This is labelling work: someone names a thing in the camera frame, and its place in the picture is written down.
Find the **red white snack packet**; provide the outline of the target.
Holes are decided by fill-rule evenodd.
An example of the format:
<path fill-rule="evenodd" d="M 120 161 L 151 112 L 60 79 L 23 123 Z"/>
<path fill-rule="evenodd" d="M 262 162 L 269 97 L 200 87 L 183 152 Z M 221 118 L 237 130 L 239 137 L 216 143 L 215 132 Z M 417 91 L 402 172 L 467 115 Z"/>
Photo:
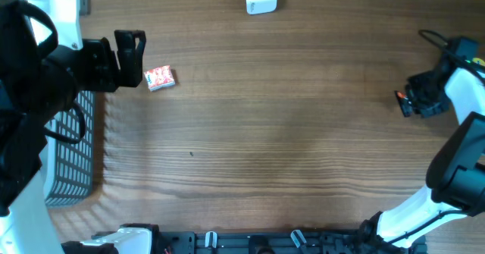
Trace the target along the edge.
<path fill-rule="evenodd" d="M 159 89 L 174 86 L 176 81 L 171 72 L 171 66 L 165 65 L 162 67 L 153 68 L 144 73 L 148 88 L 151 92 Z"/>

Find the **black hex wrench package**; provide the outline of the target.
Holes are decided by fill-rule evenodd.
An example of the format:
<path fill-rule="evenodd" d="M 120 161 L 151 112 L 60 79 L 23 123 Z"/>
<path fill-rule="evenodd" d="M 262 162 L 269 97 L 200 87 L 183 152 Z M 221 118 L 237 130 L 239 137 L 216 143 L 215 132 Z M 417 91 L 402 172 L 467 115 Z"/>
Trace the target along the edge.
<path fill-rule="evenodd" d="M 400 91 L 395 91 L 395 97 L 396 100 L 399 104 L 399 107 L 401 109 L 401 112 L 405 118 L 410 117 L 411 115 L 414 114 L 412 103 L 409 101 L 408 97 L 406 94 L 400 92 Z"/>

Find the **yellow cylindrical bottle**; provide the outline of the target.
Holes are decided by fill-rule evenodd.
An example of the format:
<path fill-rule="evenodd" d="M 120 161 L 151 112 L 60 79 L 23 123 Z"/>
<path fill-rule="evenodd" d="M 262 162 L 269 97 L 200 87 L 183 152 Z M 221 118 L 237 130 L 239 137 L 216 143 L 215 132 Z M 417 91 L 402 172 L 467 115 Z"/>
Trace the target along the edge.
<path fill-rule="evenodd" d="M 475 64 L 478 64 L 480 66 L 485 66 L 485 61 L 482 60 L 481 58 L 473 58 L 472 62 L 475 63 Z"/>

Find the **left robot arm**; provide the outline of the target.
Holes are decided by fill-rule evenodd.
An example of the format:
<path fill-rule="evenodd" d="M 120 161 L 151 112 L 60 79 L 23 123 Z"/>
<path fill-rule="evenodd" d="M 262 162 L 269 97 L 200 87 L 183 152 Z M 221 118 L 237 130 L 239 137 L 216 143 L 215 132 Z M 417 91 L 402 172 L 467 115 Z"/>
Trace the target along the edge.
<path fill-rule="evenodd" d="M 80 17 L 90 0 L 1 0 L 1 251 L 3 253 L 160 253 L 153 224 L 125 224 L 93 240 L 61 243 L 42 195 L 40 153 L 48 138 L 79 143 L 47 128 L 73 111 L 76 97 L 112 93 L 142 80 L 146 35 L 118 30 L 109 41 L 85 39 Z"/>

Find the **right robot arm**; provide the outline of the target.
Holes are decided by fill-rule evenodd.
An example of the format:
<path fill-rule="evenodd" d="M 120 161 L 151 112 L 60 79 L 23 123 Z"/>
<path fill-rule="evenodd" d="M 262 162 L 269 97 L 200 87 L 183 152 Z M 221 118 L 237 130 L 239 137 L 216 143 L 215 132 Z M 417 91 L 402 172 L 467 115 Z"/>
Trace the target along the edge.
<path fill-rule="evenodd" d="M 452 108 L 458 128 L 435 155 L 425 184 L 403 203 L 363 221 L 346 247 L 353 253 L 419 253 L 425 234 L 484 211 L 484 62 L 479 44 L 434 30 L 418 35 L 436 46 L 436 66 L 395 93 L 402 114 L 429 118 Z"/>

